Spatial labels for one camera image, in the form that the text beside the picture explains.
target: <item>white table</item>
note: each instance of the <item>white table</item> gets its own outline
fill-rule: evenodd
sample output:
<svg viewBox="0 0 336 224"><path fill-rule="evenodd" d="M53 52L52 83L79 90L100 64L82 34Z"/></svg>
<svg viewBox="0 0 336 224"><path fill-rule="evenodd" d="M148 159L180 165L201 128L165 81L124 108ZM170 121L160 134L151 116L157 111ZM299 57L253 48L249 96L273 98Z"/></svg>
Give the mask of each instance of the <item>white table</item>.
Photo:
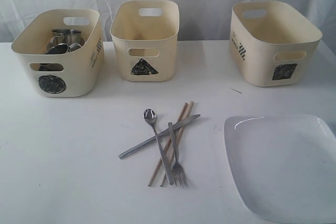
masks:
<svg viewBox="0 0 336 224"><path fill-rule="evenodd" d="M52 99L35 93L10 43L0 44L1 224L268 223L239 197L225 153L225 119L313 114L336 133L336 57L323 42L298 84L271 88L242 78L228 41L179 42L176 75L161 83L121 79L113 44L104 47L95 88ZM157 146L124 160L118 154L153 135L144 109L156 111L163 130L190 100L192 114L202 115L180 144L191 187L161 188L160 177L150 188Z"/></svg>

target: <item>black circle sticker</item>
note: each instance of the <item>black circle sticker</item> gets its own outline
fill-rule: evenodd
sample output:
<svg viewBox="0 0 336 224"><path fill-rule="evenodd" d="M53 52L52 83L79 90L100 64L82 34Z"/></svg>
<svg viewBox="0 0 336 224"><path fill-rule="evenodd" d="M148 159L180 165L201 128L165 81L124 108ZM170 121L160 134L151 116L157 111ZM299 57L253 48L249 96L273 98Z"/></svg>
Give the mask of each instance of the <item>black circle sticker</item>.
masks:
<svg viewBox="0 0 336 224"><path fill-rule="evenodd" d="M47 75L38 78L40 88L49 94L60 94L67 89L67 85L62 78Z"/></svg>

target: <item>wooden chopstick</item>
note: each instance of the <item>wooden chopstick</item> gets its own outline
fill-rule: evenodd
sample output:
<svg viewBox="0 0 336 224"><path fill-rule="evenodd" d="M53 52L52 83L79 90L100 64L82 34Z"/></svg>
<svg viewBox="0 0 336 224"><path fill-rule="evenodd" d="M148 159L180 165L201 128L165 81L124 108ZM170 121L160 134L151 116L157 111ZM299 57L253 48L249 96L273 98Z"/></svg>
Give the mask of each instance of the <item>wooden chopstick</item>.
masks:
<svg viewBox="0 0 336 224"><path fill-rule="evenodd" d="M185 118L188 117L191 113L191 109L193 108L193 105L194 105L194 102L191 101L189 104L188 104L188 107L186 109L186 112L185 112ZM184 127L180 128L180 130L178 131L178 134L177 134L177 137L176 137L176 144L178 146L178 144L180 143L180 140L181 140L181 137L182 137L182 134L183 134L183 131L184 131ZM169 166L172 165L172 162L173 162L173 157L174 157L174 152L171 152L170 154L170 157L169 157L169 160L168 160L168 164ZM162 179L162 182L161 182L161 187L164 186L164 183L166 182L166 175L164 175L163 179Z"/></svg>
<svg viewBox="0 0 336 224"><path fill-rule="evenodd" d="M183 105L183 107L182 107L182 110L181 110L181 112L180 112L180 115L179 115L179 117L178 117L178 119L177 119L177 122L180 121L180 120L182 120L182 119L184 119L184 118L182 118L182 117L183 117L183 114L184 114L184 112L185 112L185 109L187 108L187 105L188 105L188 104L185 102L184 105ZM164 153L167 153L167 151L168 151L168 149L169 149L169 146L170 146L171 142L172 142L172 140L171 140L171 138L169 138L168 142L166 143L166 146L164 147L164 150L163 150ZM155 168L155 170L154 170L154 172L153 172L153 175L152 175L152 177L151 177L151 179L150 179L150 181L149 181L149 183L148 183L148 186L152 186L152 185L153 185L153 182L154 182L154 180L155 180L155 177L156 177L157 173L159 172L159 169L160 169L160 167L161 167L161 164L162 164L162 160L159 159L159 161L158 161L158 163L157 163L157 165L156 165L156 168Z"/></svg>

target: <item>knife blade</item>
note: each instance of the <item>knife blade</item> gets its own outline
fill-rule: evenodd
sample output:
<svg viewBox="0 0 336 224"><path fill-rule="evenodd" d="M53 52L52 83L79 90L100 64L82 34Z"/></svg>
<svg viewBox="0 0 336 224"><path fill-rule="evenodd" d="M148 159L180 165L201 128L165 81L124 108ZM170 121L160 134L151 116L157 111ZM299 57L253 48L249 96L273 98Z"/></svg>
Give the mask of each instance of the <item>knife blade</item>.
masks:
<svg viewBox="0 0 336 224"><path fill-rule="evenodd" d="M187 124L193 122L195 119L199 118L200 116L201 116L200 114L188 116L187 118L173 124L173 130L178 130L179 128L181 128L183 126L186 126ZM165 136L165 135L169 135L169 129L168 128L158 134L159 137ZM155 138L155 136L153 136L153 137L147 139L146 141L144 141L144 142L128 149L127 151L121 153L118 157L120 159L123 159L123 158L141 150L142 148L154 143L155 141L156 141L156 138Z"/></svg>

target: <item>storage bin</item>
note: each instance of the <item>storage bin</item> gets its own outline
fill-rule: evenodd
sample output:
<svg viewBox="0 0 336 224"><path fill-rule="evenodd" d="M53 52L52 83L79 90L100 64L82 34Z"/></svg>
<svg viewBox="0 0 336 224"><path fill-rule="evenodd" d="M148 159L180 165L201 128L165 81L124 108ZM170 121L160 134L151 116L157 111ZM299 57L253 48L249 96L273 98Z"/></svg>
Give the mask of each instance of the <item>storage bin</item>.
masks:
<svg viewBox="0 0 336 224"><path fill-rule="evenodd" d="M18 55L28 79L45 97L78 97L89 92L104 58L99 13L91 9L56 9L40 14L14 40L12 50ZM65 18L87 19L88 25L66 25ZM55 28L82 32L85 44L61 55L44 55ZM60 64L62 71L41 71L44 63Z"/></svg>
<svg viewBox="0 0 336 224"><path fill-rule="evenodd" d="M129 81L164 81L174 75L179 8L171 1L122 4L111 27L118 69Z"/></svg>
<svg viewBox="0 0 336 224"><path fill-rule="evenodd" d="M322 32L286 3L246 2L232 8L230 52L255 86L299 81L321 38Z"/></svg>

